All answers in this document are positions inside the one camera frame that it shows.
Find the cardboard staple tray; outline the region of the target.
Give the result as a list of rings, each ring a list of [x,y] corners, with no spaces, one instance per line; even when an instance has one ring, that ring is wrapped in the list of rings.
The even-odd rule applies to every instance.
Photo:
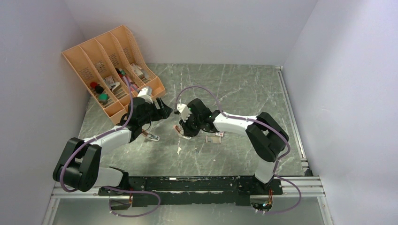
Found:
[[[207,135],[206,136],[206,143],[213,143],[213,144],[220,144],[222,142],[222,139],[220,136],[213,136],[213,135]]]

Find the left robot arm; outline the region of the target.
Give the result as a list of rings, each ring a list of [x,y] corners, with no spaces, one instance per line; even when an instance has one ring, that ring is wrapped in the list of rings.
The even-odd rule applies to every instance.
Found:
[[[172,112],[161,98],[156,98],[156,103],[148,103],[142,97],[134,97],[128,112],[112,129],[90,138],[67,141],[53,171],[53,179],[62,184],[66,192],[110,186],[118,195],[127,193],[130,188],[128,173],[101,167],[101,154],[133,142],[142,134],[145,124],[167,119]]]

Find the small staple box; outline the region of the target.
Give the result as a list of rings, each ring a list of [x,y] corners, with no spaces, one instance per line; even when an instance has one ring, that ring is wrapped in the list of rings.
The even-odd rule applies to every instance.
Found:
[[[224,137],[224,132],[216,132],[215,135],[219,137]]]

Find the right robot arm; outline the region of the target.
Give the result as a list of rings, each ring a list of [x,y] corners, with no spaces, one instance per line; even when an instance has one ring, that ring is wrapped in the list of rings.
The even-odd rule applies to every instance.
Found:
[[[247,137],[260,158],[253,188],[258,194],[270,190],[278,157],[288,146],[289,138],[269,113],[244,117],[220,110],[211,111],[198,98],[188,104],[178,103],[176,112],[181,116],[179,126],[184,137],[195,137],[200,131],[235,133]]]

